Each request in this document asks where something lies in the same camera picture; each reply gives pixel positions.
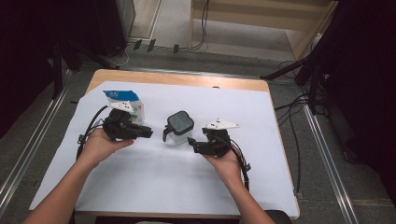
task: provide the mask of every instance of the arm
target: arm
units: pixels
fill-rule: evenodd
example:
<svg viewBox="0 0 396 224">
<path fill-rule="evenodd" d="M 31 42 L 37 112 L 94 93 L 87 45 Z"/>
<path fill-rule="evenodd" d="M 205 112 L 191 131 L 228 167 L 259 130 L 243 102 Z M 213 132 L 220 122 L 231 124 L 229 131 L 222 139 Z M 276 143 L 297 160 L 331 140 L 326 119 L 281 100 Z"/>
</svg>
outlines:
<svg viewBox="0 0 396 224">
<path fill-rule="evenodd" d="M 233 200 L 246 224 L 275 223 L 245 188 L 238 160 L 231 150 L 221 158 L 204 157 L 215 167 L 225 187 L 233 196 Z"/>
<path fill-rule="evenodd" d="M 112 153 L 133 142 L 111 141 L 103 129 L 96 129 L 88 138 L 78 160 L 23 223 L 68 223 L 91 170 Z"/>
</svg>

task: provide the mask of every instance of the wooden table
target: wooden table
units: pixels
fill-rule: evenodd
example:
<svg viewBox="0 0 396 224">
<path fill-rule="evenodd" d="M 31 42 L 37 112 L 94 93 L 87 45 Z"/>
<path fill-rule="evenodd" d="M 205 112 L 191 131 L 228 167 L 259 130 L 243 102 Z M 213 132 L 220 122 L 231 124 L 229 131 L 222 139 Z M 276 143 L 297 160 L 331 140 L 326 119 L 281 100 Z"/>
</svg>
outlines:
<svg viewBox="0 0 396 224">
<path fill-rule="evenodd" d="M 193 20 L 202 18 L 205 3 L 191 0 L 190 48 Z M 210 0 L 207 19 L 284 29 L 299 60 L 316 35 L 326 30 L 336 6 L 330 0 Z"/>
<path fill-rule="evenodd" d="M 229 130 L 229 135 L 252 165 L 248 174 L 253 197 L 264 209 L 284 210 L 291 218 L 299 216 L 265 81 L 115 70 L 98 70 L 94 74 L 30 209 L 73 164 L 77 148 L 75 151 L 71 146 L 97 109 L 106 103 L 103 90 L 113 89 L 134 90 L 139 95 L 145 104 L 144 125 L 154 133 L 150 139 L 136 139 L 132 146 L 113 154 L 92 171 L 78 199 L 77 214 L 239 218 L 231 195 L 213 167 L 193 153 L 188 144 L 172 146 L 162 140 L 166 118 L 185 109 L 194 119 L 192 136 L 197 140 L 205 139 L 201 128 L 218 115 L 240 122 L 241 128 Z M 240 112 L 249 107 L 254 110 L 241 116 Z"/>
</svg>

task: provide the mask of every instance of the white paper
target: white paper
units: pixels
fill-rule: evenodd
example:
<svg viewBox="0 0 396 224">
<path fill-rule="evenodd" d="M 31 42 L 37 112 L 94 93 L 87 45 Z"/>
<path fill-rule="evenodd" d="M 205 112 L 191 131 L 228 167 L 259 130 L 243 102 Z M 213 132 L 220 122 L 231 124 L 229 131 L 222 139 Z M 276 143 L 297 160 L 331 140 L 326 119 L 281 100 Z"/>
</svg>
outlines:
<svg viewBox="0 0 396 224">
<path fill-rule="evenodd" d="M 78 136 L 107 103 L 102 91 L 134 91 L 145 104 L 150 139 L 114 153 L 90 174 L 76 205 L 77 211 L 239 215 L 213 167 L 188 143 L 163 142 L 167 118 L 185 110 L 194 120 L 192 137 L 206 141 L 202 128 L 214 119 L 240 125 L 228 130 L 251 164 L 250 192 L 264 209 L 278 209 L 298 217 L 298 204 L 269 92 L 238 91 L 161 84 L 105 82 L 81 98 L 41 183 L 34 209 L 72 166 Z M 104 119 L 110 108 L 99 116 Z"/>
</svg>

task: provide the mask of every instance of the floor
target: floor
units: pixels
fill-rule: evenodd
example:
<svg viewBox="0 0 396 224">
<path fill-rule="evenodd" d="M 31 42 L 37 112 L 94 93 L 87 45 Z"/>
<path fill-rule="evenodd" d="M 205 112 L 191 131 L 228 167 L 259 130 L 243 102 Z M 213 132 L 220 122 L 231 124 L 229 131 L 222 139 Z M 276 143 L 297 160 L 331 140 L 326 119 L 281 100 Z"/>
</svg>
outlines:
<svg viewBox="0 0 396 224">
<path fill-rule="evenodd" d="M 169 15 L 172 12 L 171 9 L 175 9 L 177 6 L 185 7 L 187 2 L 163 0 L 152 33 L 152 38 L 157 39 L 157 46 L 173 47 L 176 43 L 180 46 L 187 45 L 185 21 L 177 20 L 178 23 L 172 30 L 169 26 L 166 26 L 170 24 L 169 20 L 172 18 Z M 186 13 L 183 9 L 178 16 L 186 17 Z M 225 27 L 224 30 L 226 31 L 215 32 L 218 30 L 216 25 Z M 174 54 L 172 49 L 159 47 L 152 52 L 147 52 L 145 46 L 138 50 L 127 49 L 130 60 L 120 69 L 192 71 L 204 72 L 209 76 L 257 79 L 259 75 L 270 74 L 279 67 L 290 63 L 284 61 L 293 60 L 284 31 L 262 30 L 257 27 L 246 26 L 243 27 L 243 32 L 238 33 L 234 38 L 226 38 L 232 32 L 240 31 L 239 29 L 239 26 L 235 28 L 227 23 L 209 23 L 207 27 L 207 49 L 204 48 L 205 45 L 202 49 L 204 52 L 181 51 Z M 253 41 L 260 42 L 260 40 L 251 39 L 251 37 L 243 36 L 243 34 L 262 34 L 262 36 L 268 38 L 264 38 L 265 43 L 262 43 L 261 48 L 256 48 L 257 45 L 252 45 L 254 46 L 252 47 L 249 44 Z M 199 31 L 195 32 L 194 40 L 200 40 Z M 65 129 L 76 109 L 76 102 L 84 95 L 94 71 L 100 68 L 99 65 L 84 56 L 81 56 L 81 60 L 83 66 L 80 71 L 67 72 L 65 75 L 65 79 L 69 79 L 68 91 L 62 101 L 59 102 L 57 113 L 49 119 L 50 125 L 45 131 L 39 146 L 35 149 L 35 156 L 30 161 L 19 186 L 15 189 L 7 209 L 2 212 L 0 223 L 21 223 L 29 213 L 30 202 L 35 196 L 57 146 L 62 142 Z M 120 55 L 111 60 L 115 63 L 124 63 L 126 55 L 121 52 Z M 277 80 L 269 81 L 274 107 L 289 104 L 302 91 L 306 91 L 306 87 L 298 88 L 293 84 L 292 79 L 289 78 L 293 76 L 294 74 L 290 73 Z M 30 136 L 34 134 L 40 118 L 43 117 L 46 108 L 51 104 L 51 90 L 52 86 L 48 86 L 14 124 L 7 135 L 0 140 L 0 153 L 2 155 L 0 158 L 2 164 L 0 181 L 2 183 L 11 173 L 13 165 L 22 154 Z M 280 118 L 284 112 L 282 110 L 276 111 L 276 115 Z M 320 125 L 323 136 L 325 136 L 336 171 L 346 188 L 358 221 L 345 220 L 336 197 L 336 189 L 332 186 L 327 167 L 318 148 L 317 139 L 312 132 L 311 123 L 308 121 L 305 108 L 302 108 L 292 116 L 293 127 L 299 142 L 301 157 L 299 160 L 290 121 L 287 120 L 279 126 L 294 184 L 297 183 L 298 179 L 297 167 L 299 163 L 301 165 L 301 194 L 299 194 L 298 199 L 301 215 L 298 219 L 293 220 L 293 223 L 395 223 L 395 207 L 382 187 L 377 174 L 364 164 L 346 162 L 331 122 L 325 116 L 315 116 L 315 118 Z M 78 216 L 78 223 L 93 222 L 94 217 Z"/>
</svg>

